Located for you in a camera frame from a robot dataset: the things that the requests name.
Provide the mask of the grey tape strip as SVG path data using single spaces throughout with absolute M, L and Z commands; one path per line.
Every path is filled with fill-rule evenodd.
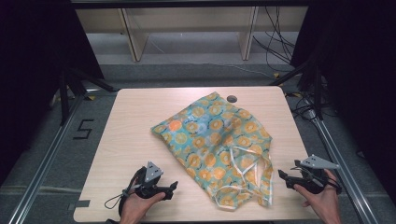
M 83 200 L 83 201 L 77 201 L 75 203 L 70 203 L 67 206 L 68 211 L 74 211 L 76 208 L 80 207 L 89 207 L 90 206 L 91 200 Z

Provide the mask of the person's left hand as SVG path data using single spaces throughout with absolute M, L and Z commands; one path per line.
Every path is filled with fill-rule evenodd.
M 163 192 L 157 193 L 148 199 L 142 199 L 137 195 L 131 195 L 124 203 L 120 216 L 120 224 L 138 224 L 147 211 L 155 203 L 158 203 L 165 197 Z

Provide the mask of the person's right hand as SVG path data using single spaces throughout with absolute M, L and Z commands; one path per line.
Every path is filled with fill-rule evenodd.
M 311 207 L 324 224 L 342 224 L 335 187 L 327 185 L 319 194 L 313 194 L 297 184 L 294 189 L 305 198 L 302 207 Z

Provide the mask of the teal bag with orange print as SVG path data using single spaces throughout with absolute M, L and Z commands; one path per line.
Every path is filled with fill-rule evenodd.
M 246 109 L 214 91 L 151 131 L 218 207 L 234 210 L 253 197 L 272 203 L 272 136 Z

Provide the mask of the light wooden shelf unit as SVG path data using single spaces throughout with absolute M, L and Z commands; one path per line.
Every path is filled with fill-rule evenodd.
M 252 37 L 280 23 L 282 32 L 298 32 L 306 7 L 155 7 L 79 9 L 78 18 L 88 34 L 127 35 L 132 60 L 141 60 L 151 33 L 236 32 L 244 61 Z

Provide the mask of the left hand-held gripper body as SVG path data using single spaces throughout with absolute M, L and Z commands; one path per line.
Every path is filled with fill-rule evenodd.
M 163 170 L 149 161 L 147 166 L 143 166 L 137 172 L 134 192 L 143 199 L 151 198 L 157 193 L 163 192 L 164 188 L 157 186 L 162 174 Z

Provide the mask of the black metal stand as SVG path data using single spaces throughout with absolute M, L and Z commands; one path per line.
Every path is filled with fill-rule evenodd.
M 301 78 L 297 84 L 298 90 L 307 91 L 309 88 L 313 88 L 313 109 L 317 118 L 323 120 L 321 113 L 321 73 L 317 60 L 309 59 L 305 61 L 283 77 L 271 82 L 270 86 L 279 86 L 298 74 L 301 74 Z
M 116 92 L 118 89 L 106 84 L 103 80 L 89 76 L 77 68 L 66 67 L 59 75 L 59 91 L 61 96 L 62 120 L 64 125 L 69 118 L 70 109 L 68 103 L 68 92 L 70 89 L 76 96 L 84 96 L 87 89 L 82 84 L 83 80 L 88 80 L 95 86 L 109 92 Z

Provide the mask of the aluminium floor rail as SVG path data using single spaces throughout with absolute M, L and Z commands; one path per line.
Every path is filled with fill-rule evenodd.
M 324 146 L 326 147 L 326 151 L 330 159 L 340 166 L 336 173 L 339 175 L 349 200 L 352 202 L 355 210 L 358 213 L 361 224 L 379 224 L 378 219 L 376 218 L 375 213 L 369 204 L 369 201 L 364 196 L 363 191 L 347 167 L 346 161 L 343 159 L 337 145 L 333 141 L 324 121 L 319 119 L 313 110 L 310 110 L 309 114 L 314 125 L 318 129 L 319 136 L 324 142 Z
M 7 220 L 7 224 L 23 224 L 82 101 L 83 96 L 76 96 L 71 102 L 71 107 L 66 110 L 66 118 L 62 119 L 58 123 L 57 129 L 52 132 L 53 137 L 50 140 L 50 145 L 44 148 L 45 154 L 38 166 L 35 169 L 30 168 L 33 171 L 33 177 L 29 179 L 29 183 L 26 186 L 10 186 L 11 193 L 20 195 L 20 198 Z

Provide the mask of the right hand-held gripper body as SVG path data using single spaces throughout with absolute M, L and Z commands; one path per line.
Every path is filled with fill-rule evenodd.
M 327 185 L 336 188 L 336 193 L 341 193 L 341 186 L 337 181 L 330 178 L 325 169 L 335 170 L 340 166 L 336 163 L 326 161 L 318 156 L 311 155 L 303 161 L 295 160 L 294 170 L 299 169 L 301 177 L 292 179 L 297 185 L 300 185 L 313 194 L 321 193 Z

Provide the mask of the black curtain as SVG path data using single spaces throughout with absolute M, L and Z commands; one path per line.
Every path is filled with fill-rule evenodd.
M 65 68 L 103 76 L 71 0 L 0 0 L 0 185 L 31 142 Z
M 345 125 L 396 201 L 396 0 L 313 0 L 291 64 L 308 59 L 332 18 L 322 75 Z

